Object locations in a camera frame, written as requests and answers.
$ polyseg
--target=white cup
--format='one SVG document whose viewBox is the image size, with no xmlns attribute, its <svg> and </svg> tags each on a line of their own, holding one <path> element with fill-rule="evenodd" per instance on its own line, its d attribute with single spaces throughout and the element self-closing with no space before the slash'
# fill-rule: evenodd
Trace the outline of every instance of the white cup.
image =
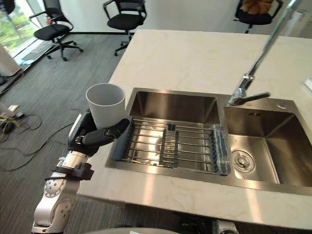
<svg viewBox="0 0 312 234">
<path fill-rule="evenodd" d="M 97 129 L 111 127 L 125 117 L 125 93 L 116 85 L 93 85 L 86 98 Z"/>
</svg>

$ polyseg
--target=dish rack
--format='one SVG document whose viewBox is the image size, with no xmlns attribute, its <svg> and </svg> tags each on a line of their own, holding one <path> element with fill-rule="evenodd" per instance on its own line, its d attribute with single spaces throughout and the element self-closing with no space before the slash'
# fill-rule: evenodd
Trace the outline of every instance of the dish rack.
<svg viewBox="0 0 312 234">
<path fill-rule="evenodd" d="M 111 159 L 148 166 L 226 176 L 228 150 L 220 124 L 132 119 Z"/>
</svg>

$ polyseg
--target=white countertop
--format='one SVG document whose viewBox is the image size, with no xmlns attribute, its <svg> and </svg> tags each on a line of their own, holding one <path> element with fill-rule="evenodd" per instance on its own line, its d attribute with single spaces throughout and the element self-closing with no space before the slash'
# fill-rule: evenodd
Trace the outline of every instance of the white countertop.
<svg viewBox="0 0 312 234">
<path fill-rule="evenodd" d="M 138 30 L 110 83 L 134 87 L 231 94 L 268 36 Z M 280 37 L 256 73 L 249 94 L 269 91 L 294 100 L 312 131 L 312 39 Z M 197 215 L 312 229 L 312 196 L 267 192 L 105 168 L 111 145 L 89 159 L 95 170 L 79 195 Z"/>
</svg>

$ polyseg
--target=chair armrest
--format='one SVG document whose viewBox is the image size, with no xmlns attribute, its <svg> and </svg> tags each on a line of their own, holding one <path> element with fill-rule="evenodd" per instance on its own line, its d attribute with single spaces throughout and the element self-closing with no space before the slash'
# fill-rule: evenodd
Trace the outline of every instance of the chair armrest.
<svg viewBox="0 0 312 234">
<path fill-rule="evenodd" d="M 279 12 L 279 10 L 282 8 L 283 6 L 283 1 L 282 0 L 276 0 L 278 2 L 278 7 L 276 9 L 276 11 L 274 12 L 272 19 L 277 15 L 277 13 Z"/>
<path fill-rule="evenodd" d="M 56 17 L 50 19 L 50 21 L 58 20 L 58 19 L 61 18 L 61 17 L 64 17 L 64 15 L 61 14 L 61 15 L 59 15 L 59 16 L 56 16 Z"/>
<path fill-rule="evenodd" d="M 30 20 L 37 28 L 40 28 L 40 27 L 39 27 L 38 25 L 36 25 L 31 19 L 32 19 L 33 17 L 37 17 L 37 16 L 42 15 L 42 14 L 46 14 L 46 12 L 45 12 L 45 11 L 42 11 L 42 12 L 36 13 L 36 14 L 34 14 L 34 15 L 32 15 L 32 16 L 29 17 L 29 20 Z"/>
<path fill-rule="evenodd" d="M 139 12 L 139 14 L 144 18 L 146 19 L 147 17 L 147 13 L 146 13 L 146 9 L 145 9 L 145 1 L 143 0 L 142 3 L 137 6 L 137 11 Z"/>
<path fill-rule="evenodd" d="M 105 13 L 106 13 L 108 19 L 110 19 L 110 17 L 109 17 L 109 14 L 108 14 L 108 12 L 107 12 L 106 7 L 107 7 L 108 4 L 111 4 L 111 3 L 114 2 L 114 1 L 115 1 L 115 0 L 109 0 L 109 1 L 107 1 L 107 2 L 105 2 L 105 3 L 103 3 L 103 9 L 104 9 L 104 11 L 105 11 Z"/>
<path fill-rule="evenodd" d="M 30 17 L 29 17 L 29 20 L 31 20 L 31 18 L 33 18 L 33 17 L 37 17 L 37 16 L 42 15 L 42 14 L 44 14 L 44 13 L 46 13 L 46 12 L 45 12 L 45 11 L 42 11 L 42 12 L 36 13 L 36 14 L 30 16 Z"/>
</svg>

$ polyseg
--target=robotic arm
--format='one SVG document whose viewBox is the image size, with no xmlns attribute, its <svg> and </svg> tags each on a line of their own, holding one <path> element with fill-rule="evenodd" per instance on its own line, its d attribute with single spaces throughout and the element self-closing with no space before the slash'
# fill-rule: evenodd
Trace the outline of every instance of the robotic arm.
<svg viewBox="0 0 312 234">
<path fill-rule="evenodd" d="M 87 163 L 100 146 L 119 138 L 130 121 L 122 119 L 118 124 L 97 130 L 92 115 L 86 112 L 76 119 L 68 139 L 68 154 L 60 157 L 50 177 L 45 179 L 43 197 L 34 214 L 33 234 L 62 234 L 81 180 L 90 180 L 93 175 Z"/>
</svg>

